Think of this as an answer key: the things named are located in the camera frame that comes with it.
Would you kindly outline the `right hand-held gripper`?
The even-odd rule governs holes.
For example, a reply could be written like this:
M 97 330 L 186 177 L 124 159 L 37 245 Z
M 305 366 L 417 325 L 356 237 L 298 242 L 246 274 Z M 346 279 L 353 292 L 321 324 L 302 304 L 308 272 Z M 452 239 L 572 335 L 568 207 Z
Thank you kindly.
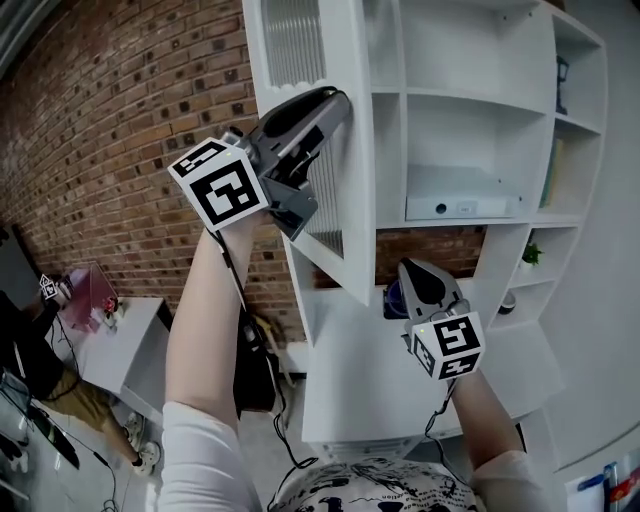
M 403 339 L 429 377 L 450 381 L 475 372 L 486 349 L 477 312 L 448 272 L 404 258 L 399 285 L 408 315 Z

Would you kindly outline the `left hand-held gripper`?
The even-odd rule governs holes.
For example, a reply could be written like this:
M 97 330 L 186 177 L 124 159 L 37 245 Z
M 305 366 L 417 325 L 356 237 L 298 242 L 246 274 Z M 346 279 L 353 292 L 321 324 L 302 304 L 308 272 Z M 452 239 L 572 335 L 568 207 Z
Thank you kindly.
M 168 171 L 210 232 L 266 210 L 293 240 L 318 209 L 309 168 L 349 113 L 343 91 L 312 89 L 272 108 L 247 134 L 231 128 L 205 139 Z

